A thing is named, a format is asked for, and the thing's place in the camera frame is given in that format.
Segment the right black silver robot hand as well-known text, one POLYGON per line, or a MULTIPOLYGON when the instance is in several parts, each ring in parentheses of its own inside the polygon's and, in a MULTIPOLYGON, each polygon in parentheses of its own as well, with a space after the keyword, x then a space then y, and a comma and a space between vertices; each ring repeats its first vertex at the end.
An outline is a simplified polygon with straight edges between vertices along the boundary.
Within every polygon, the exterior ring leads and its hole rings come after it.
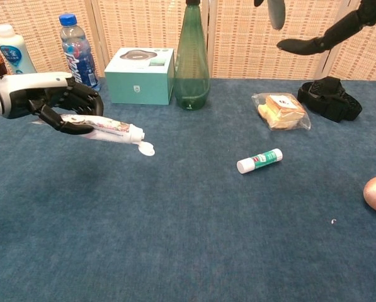
POLYGON ((276 47, 296 55, 314 55, 331 50, 336 45, 356 35, 366 26, 376 24, 376 1, 360 1, 358 7, 350 11, 334 25, 328 28, 323 36, 308 40, 288 38, 279 41, 276 47))

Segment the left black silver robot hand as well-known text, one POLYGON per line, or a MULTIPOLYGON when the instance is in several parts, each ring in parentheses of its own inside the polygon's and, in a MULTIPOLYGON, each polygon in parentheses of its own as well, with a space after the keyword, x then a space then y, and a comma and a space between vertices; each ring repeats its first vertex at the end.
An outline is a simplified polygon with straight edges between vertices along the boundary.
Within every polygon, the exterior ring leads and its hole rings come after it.
POLYGON ((0 116, 17 119, 35 115, 52 128, 70 135, 86 135, 89 125, 64 121, 54 108, 77 115, 103 116, 104 106, 97 91, 76 81, 68 72, 6 75, 0 80, 0 116))

